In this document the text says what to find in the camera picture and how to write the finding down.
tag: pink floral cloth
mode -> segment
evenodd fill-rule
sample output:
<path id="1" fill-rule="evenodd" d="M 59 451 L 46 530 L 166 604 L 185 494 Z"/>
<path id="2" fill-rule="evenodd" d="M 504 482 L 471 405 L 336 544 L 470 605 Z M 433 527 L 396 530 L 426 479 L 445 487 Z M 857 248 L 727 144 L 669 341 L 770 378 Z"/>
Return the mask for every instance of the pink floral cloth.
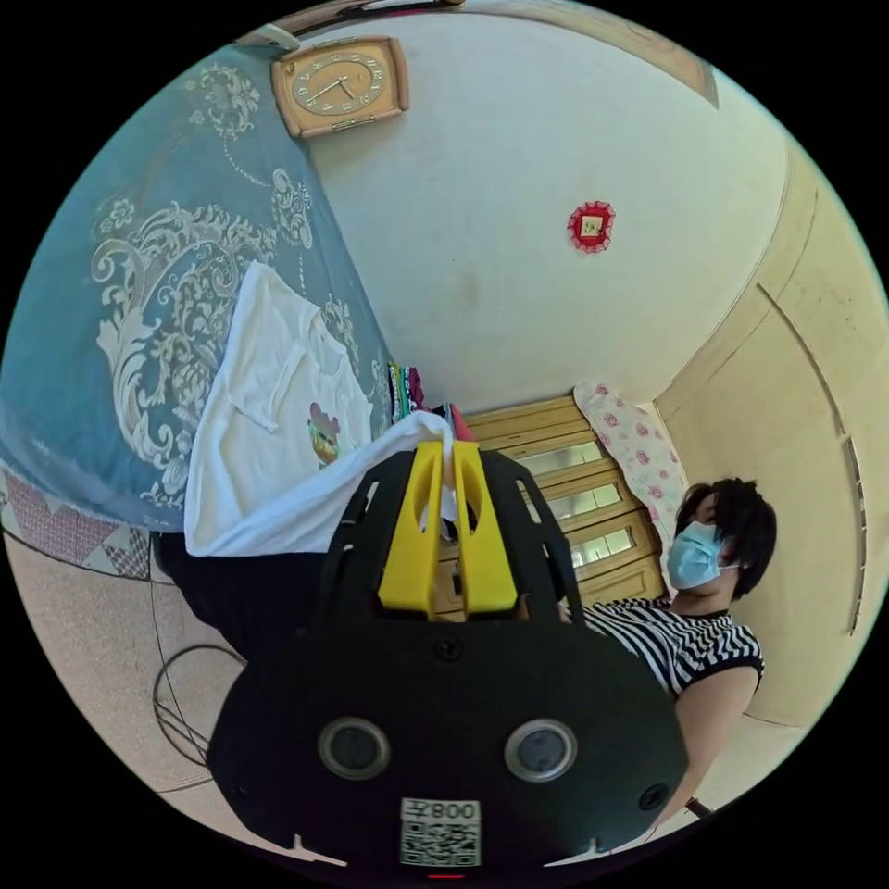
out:
<path id="1" fill-rule="evenodd" d="M 670 595 L 675 595 L 667 576 L 667 550 L 688 480 L 663 423 L 657 415 L 625 402 L 604 383 L 575 387 L 574 401 L 620 466 L 627 487 L 647 507 L 663 544 L 660 567 L 664 583 Z"/>

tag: clock face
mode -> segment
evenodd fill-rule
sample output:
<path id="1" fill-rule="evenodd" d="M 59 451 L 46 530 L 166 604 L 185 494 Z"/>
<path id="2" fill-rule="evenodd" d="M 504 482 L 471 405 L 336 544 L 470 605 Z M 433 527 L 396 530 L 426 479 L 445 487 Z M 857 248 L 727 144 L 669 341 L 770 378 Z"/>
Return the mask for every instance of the clock face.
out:
<path id="1" fill-rule="evenodd" d="M 365 53 L 316 56 L 296 72 L 294 99 L 313 114 L 348 114 L 370 108 L 385 92 L 388 76 L 380 61 Z"/>

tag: clock hand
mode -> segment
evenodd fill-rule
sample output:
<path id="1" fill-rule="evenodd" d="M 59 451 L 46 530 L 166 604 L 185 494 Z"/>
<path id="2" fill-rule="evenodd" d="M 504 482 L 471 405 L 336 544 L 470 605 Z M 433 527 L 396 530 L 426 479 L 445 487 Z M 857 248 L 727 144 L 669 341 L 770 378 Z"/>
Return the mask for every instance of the clock hand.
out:
<path id="1" fill-rule="evenodd" d="M 328 90 L 332 90 L 334 86 L 339 86 L 343 82 L 343 78 L 341 77 L 339 80 L 334 81 L 333 83 L 325 86 L 323 90 L 318 90 L 314 95 L 311 95 L 306 101 L 314 102 L 320 95 L 324 95 Z"/>

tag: black hair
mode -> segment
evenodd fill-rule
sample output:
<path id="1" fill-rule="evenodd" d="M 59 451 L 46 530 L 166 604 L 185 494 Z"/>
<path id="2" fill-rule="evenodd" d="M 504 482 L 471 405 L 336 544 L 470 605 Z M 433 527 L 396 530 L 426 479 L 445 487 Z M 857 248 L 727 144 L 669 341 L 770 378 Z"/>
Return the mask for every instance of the black hair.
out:
<path id="1" fill-rule="evenodd" d="M 716 495 L 713 523 L 720 538 L 732 540 L 732 560 L 738 562 L 738 583 L 732 600 L 747 595 L 766 573 L 775 553 L 778 519 L 763 499 L 756 482 L 720 479 L 695 484 L 685 493 L 676 513 L 676 533 L 688 527 L 705 497 Z"/>

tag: screw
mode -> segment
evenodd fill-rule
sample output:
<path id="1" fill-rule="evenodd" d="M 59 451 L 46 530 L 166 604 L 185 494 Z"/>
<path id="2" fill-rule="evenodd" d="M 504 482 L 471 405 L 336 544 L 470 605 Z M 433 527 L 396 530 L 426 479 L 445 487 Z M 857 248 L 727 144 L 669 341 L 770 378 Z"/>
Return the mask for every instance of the screw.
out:
<path id="1" fill-rule="evenodd" d="M 456 636 L 441 636 L 435 640 L 432 653 L 439 660 L 452 663 L 463 654 L 463 643 Z"/>
<path id="2" fill-rule="evenodd" d="M 650 812 L 657 808 L 667 799 L 668 793 L 666 784 L 652 784 L 640 797 L 639 808 L 643 812 Z"/>

